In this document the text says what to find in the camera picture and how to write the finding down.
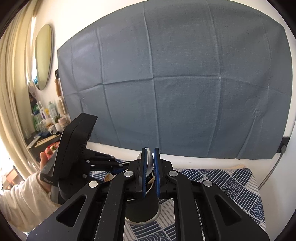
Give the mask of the white left sleeve forearm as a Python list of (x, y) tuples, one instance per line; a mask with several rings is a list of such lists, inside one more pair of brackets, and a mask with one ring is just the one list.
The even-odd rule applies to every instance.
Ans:
[(60, 207), (50, 195), (34, 173), (11, 190), (1, 190), (1, 212), (14, 227), (30, 232)]

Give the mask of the person's left hand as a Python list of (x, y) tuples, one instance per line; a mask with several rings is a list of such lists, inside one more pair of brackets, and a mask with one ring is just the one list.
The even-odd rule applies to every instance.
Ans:
[[(40, 153), (40, 169), (43, 170), (44, 166), (47, 164), (48, 162), (48, 157), (44, 152)], [(39, 182), (39, 184), (42, 186), (42, 188), (47, 192), (51, 192), (51, 185), (40, 180), (40, 174), (38, 174), (37, 180)]]

